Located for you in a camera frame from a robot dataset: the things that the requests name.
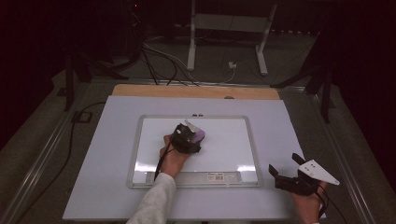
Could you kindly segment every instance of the person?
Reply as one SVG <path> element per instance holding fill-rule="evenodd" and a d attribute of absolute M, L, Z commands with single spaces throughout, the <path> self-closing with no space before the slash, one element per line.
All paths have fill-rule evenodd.
<path fill-rule="evenodd" d="M 167 146 L 170 143 L 170 135 L 164 136 L 163 141 Z M 165 147 L 161 148 L 160 157 L 164 151 Z M 164 157 L 161 172 L 127 224 L 166 223 L 176 193 L 177 186 L 175 178 L 190 156 L 190 154 L 179 153 L 177 150 L 174 150 L 172 145 L 170 145 L 168 151 Z M 321 182 L 320 185 L 323 189 L 319 188 L 318 193 L 322 195 L 326 187 L 326 182 Z M 320 199 L 317 195 L 302 196 L 291 193 L 290 196 L 296 207 L 296 213 L 299 216 L 301 224 L 318 223 Z"/>

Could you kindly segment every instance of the human hand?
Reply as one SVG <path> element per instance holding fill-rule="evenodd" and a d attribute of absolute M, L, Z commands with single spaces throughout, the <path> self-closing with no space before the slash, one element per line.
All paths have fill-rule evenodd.
<path fill-rule="evenodd" d="M 171 135 L 166 135 L 163 137 L 165 142 L 165 147 L 160 150 L 160 157 L 166 150 L 166 147 L 171 141 Z M 161 166 L 161 172 L 166 173 L 173 178 L 175 178 L 178 173 L 183 169 L 184 162 L 189 158 L 190 154 L 180 153 L 175 148 L 170 145 L 168 148 L 168 153 L 163 159 L 163 165 Z"/>
<path fill-rule="evenodd" d="M 327 183 L 321 181 L 319 183 L 323 189 L 326 187 Z M 318 188 L 318 194 L 323 195 L 323 189 Z M 312 224 L 318 222 L 319 209 L 321 200 L 315 193 L 309 196 L 298 195 L 291 193 L 291 198 L 294 201 L 296 212 L 300 218 L 301 224 Z"/>

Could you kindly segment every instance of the sticker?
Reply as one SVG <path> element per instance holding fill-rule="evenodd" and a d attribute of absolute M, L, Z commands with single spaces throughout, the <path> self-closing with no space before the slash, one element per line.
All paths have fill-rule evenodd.
<path fill-rule="evenodd" d="M 224 181 L 224 173 L 207 173 L 207 181 Z"/>

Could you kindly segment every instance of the gray carpet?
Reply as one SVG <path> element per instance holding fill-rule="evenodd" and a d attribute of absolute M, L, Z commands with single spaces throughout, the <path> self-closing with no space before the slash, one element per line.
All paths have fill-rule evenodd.
<path fill-rule="evenodd" d="M 201 44 L 197 49 L 196 67 L 191 76 L 200 81 L 201 85 L 219 85 L 230 78 L 227 63 L 233 61 L 237 63 L 237 67 L 235 76 L 229 83 L 265 88 L 270 83 L 298 73 L 315 38 L 307 35 L 271 35 L 264 52 L 269 70 L 267 77 L 261 77 L 258 74 L 253 48 L 255 41 L 255 39 L 248 39 L 243 43 L 220 44 L 220 46 Z M 187 61 L 189 41 L 185 37 L 177 38 L 173 43 L 165 42 L 161 38 L 147 43 L 155 49 L 177 56 L 183 62 Z M 149 57 L 156 71 L 165 77 L 172 76 L 174 71 L 172 64 L 153 55 Z M 74 109 L 80 110 L 86 105 L 105 101 L 114 86 L 119 83 L 93 69 L 92 71 L 94 72 L 92 83 L 78 86 L 73 111 Z M 142 62 L 124 70 L 121 74 L 130 78 L 124 83 L 153 83 L 150 80 L 149 70 Z M 167 78 L 161 79 L 164 80 L 162 83 L 166 83 Z M 177 74 L 177 79 L 190 85 L 180 73 Z M 306 81 L 307 79 L 296 82 L 293 84 L 296 88 L 286 88 L 279 92 L 290 112 L 290 118 L 305 157 L 315 159 L 341 181 L 338 187 L 329 186 L 328 192 L 348 223 L 393 223 L 396 220 L 394 192 L 380 171 L 359 127 L 347 110 L 339 90 L 332 87 L 331 97 L 334 108 L 330 109 L 331 124 L 325 124 L 318 115 L 317 97 L 300 91 L 300 87 L 303 87 Z M 25 174 L 40 151 L 47 147 L 46 144 L 56 130 L 60 131 L 58 132 L 59 138 L 55 141 L 53 154 L 27 204 L 48 185 L 66 160 L 72 125 L 69 122 L 70 115 L 67 117 L 68 114 L 64 112 L 65 99 L 56 96 L 57 91 L 64 86 L 64 74 L 56 76 L 54 83 L 55 90 L 0 153 L 0 214 L 6 211 Z M 62 215 L 102 110 L 102 105 L 91 107 L 89 109 L 93 113 L 91 122 L 76 125 L 70 162 L 53 185 L 25 214 L 21 223 L 68 223 L 62 220 Z M 64 127 L 57 127 L 63 119 L 68 119 L 68 122 Z M 346 166 L 337 162 L 340 160 L 346 161 Z M 321 223 L 343 223 L 341 216 L 331 205 L 327 210 L 327 216 L 321 220 Z M 296 221 L 257 223 L 296 223 Z"/>

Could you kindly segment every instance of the gray sleeve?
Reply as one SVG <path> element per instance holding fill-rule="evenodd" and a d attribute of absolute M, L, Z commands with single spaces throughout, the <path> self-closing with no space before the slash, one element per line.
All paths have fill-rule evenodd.
<path fill-rule="evenodd" d="M 166 223 L 173 198 L 176 192 L 176 183 L 172 176 L 159 174 L 151 189 L 143 197 L 134 216 L 127 224 L 137 223 Z"/>

